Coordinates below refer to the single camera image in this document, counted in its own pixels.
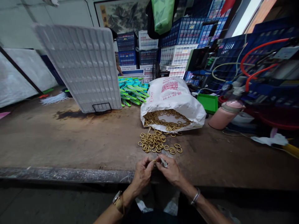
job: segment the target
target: hand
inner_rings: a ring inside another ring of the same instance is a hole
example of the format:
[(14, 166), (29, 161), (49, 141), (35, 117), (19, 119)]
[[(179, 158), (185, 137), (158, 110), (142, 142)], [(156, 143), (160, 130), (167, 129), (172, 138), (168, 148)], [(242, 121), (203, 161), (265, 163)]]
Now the hand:
[[(164, 159), (165, 162), (167, 162), (167, 168), (161, 165), (160, 158)], [(163, 175), (172, 185), (181, 188), (182, 185), (187, 181), (174, 159), (169, 158), (165, 155), (159, 155), (156, 158), (156, 161), (156, 167), (163, 173)]]
[(148, 157), (144, 157), (136, 164), (134, 179), (131, 183), (133, 189), (132, 194), (134, 197), (137, 197), (143, 188), (149, 184), (154, 165), (155, 161), (151, 161)]

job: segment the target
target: framed painting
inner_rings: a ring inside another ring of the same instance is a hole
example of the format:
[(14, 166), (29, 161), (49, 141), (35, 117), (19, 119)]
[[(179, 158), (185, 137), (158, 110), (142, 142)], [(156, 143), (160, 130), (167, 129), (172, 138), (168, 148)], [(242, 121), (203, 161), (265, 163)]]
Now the framed painting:
[(94, 2), (100, 27), (110, 27), (116, 33), (147, 30), (145, 8), (150, 0), (118, 0)]

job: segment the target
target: silver bangle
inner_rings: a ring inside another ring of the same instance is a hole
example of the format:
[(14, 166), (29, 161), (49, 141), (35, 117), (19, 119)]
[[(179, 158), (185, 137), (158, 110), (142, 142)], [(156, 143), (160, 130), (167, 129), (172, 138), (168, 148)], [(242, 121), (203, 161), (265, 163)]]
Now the silver bangle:
[(197, 188), (197, 190), (198, 190), (198, 192), (197, 192), (197, 194), (195, 195), (195, 197), (193, 198), (193, 200), (191, 201), (191, 205), (194, 205), (194, 204), (196, 203), (196, 201), (197, 201), (197, 199), (198, 199), (198, 197), (199, 197), (199, 195), (200, 195), (200, 189)]

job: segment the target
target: white tassel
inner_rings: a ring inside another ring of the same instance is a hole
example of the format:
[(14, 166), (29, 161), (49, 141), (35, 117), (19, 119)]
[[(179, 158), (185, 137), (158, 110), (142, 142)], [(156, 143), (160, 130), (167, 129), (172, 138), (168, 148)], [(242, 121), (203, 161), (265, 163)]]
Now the white tassel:
[(69, 99), (69, 97), (64, 92), (61, 92), (57, 96), (47, 97), (45, 99), (40, 100), (40, 102), (43, 105), (46, 106), (46, 105), (49, 105), (49, 104), (52, 104), (52, 103), (59, 103), (60, 101), (64, 101), (64, 100), (67, 100), (67, 99)]

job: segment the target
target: green plastic tray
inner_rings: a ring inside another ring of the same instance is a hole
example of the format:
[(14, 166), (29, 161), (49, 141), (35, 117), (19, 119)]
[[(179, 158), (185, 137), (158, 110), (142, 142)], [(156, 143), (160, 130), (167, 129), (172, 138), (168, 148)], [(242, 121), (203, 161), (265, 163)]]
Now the green plastic tray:
[(208, 114), (214, 114), (218, 110), (217, 96), (198, 94), (197, 100), (203, 105)]

